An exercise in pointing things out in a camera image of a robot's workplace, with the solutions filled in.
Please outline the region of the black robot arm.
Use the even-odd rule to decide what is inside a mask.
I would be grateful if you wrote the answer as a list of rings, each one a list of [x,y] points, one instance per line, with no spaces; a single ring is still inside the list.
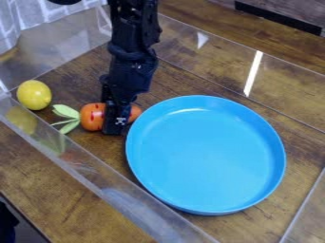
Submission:
[[[102,132],[119,135],[132,115],[132,103],[148,92],[158,56],[153,45],[164,32],[158,20],[158,0],[110,0],[113,55],[110,72],[99,79],[102,103],[106,105]]]

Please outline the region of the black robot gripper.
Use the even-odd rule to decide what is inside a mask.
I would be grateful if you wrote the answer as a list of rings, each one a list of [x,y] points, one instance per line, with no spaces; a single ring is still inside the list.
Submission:
[[[132,115],[130,103],[138,94],[149,91],[158,63],[156,54],[137,58],[113,56],[110,72],[101,76],[102,102],[106,103],[102,132],[106,135],[122,134]]]

